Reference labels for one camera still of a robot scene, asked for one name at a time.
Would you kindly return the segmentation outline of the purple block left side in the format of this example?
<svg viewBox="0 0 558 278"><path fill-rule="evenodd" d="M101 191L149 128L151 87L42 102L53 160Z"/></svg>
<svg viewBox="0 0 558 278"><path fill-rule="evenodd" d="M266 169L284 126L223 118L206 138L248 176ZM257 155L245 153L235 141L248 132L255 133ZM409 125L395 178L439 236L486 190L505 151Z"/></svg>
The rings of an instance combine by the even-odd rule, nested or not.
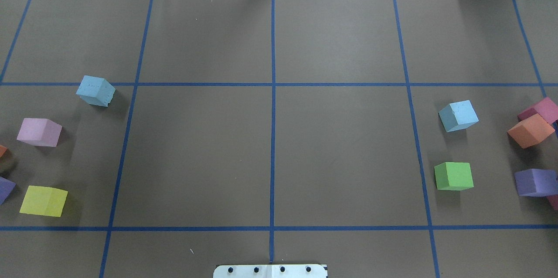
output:
<svg viewBox="0 0 558 278"><path fill-rule="evenodd" d="M2 205L15 189L16 183L0 177L0 204Z"/></svg>

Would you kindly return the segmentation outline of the orange block left side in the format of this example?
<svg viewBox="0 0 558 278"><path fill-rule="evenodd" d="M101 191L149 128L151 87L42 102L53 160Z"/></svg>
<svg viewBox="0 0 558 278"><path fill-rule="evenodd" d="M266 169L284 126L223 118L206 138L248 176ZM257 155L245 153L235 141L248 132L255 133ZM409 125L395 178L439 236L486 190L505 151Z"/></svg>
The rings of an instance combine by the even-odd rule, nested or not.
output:
<svg viewBox="0 0 558 278"><path fill-rule="evenodd" d="M7 147L0 145L0 158L2 158L7 151L8 151Z"/></svg>

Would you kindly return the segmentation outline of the light pink block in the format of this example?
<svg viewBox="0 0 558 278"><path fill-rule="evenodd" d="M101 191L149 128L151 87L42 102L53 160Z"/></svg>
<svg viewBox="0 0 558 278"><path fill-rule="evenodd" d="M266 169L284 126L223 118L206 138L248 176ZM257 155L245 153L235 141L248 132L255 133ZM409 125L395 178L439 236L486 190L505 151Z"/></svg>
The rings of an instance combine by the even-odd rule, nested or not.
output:
<svg viewBox="0 0 558 278"><path fill-rule="evenodd" d="M56 147L61 132L62 126L50 119L25 118L17 140L32 146Z"/></svg>

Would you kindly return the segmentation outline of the yellow block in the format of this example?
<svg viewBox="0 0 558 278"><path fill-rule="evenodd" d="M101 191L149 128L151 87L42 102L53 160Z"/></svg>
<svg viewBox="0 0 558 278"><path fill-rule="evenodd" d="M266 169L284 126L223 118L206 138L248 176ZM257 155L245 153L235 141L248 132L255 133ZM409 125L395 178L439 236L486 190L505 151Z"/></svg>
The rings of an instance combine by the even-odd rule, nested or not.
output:
<svg viewBox="0 0 558 278"><path fill-rule="evenodd" d="M20 213L60 218L68 191L55 187L29 186Z"/></svg>

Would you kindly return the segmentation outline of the purple block right side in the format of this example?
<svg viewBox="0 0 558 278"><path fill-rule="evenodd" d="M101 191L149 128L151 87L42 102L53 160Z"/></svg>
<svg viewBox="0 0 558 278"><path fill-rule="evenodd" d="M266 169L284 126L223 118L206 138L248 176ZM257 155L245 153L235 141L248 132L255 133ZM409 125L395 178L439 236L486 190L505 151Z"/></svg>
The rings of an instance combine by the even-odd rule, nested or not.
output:
<svg viewBox="0 0 558 278"><path fill-rule="evenodd" d="M547 197L558 194L554 170L527 169L514 173L517 193L523 197Z"/></svg>

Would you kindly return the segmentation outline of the orange block right side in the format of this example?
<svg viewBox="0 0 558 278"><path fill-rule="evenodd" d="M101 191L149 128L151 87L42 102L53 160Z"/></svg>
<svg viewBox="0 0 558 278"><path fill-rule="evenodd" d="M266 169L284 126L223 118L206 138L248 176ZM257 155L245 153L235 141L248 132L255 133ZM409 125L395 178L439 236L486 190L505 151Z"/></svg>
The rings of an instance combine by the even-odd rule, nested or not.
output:
<svg viewBox="0 0 558 278"><path fill-rule="evenodd" d="M542 143L555 133L554 127L539 114L532 115L507 131L508 135L523 149Z"/></svg>

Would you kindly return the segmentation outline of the light blue block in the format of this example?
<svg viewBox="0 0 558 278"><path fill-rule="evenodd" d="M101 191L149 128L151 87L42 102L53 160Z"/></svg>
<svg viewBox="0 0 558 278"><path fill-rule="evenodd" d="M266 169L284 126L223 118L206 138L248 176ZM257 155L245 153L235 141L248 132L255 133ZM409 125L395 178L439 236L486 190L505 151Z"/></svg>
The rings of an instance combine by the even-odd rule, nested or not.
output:
<svg viewBox="0 0 558 278"><path fill-rule="evenodd" d="M113 99L116 88L104 78L84 75L76 95L89 105L108 107Z"/></svg>
<svg viewBox="0 0 558 278"><path fill-rule="evenodd" d="M469 100L450 103L438 114L446 132L466 129L480 121Z"/></svg>

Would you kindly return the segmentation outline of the magenta block near orange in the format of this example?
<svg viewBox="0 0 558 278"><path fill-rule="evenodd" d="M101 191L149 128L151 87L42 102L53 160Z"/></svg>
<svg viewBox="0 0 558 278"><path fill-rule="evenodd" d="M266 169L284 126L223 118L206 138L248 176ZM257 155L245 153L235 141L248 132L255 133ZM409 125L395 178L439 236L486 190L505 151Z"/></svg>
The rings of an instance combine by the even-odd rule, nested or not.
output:
<svg viewBox="0 0 558 278"><path fill-rule="evenodd" d="M549 97L545 97L523 110L517 117L522 121L533 115L540 115L548 124L552 124L558 119L558 106Z"/></svg>

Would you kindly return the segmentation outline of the green block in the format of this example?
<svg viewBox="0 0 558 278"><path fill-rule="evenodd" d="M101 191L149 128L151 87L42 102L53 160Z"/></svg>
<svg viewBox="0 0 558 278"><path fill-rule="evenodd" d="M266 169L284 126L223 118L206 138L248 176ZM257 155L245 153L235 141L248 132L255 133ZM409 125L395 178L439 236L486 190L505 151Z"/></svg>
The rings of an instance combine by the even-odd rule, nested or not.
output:
<svg viewBox="0 0 558 278"><path fill-rule="evenodd" d="M474 187L470 163L444 162L434 166L438 190L462 191Z"/></svg>

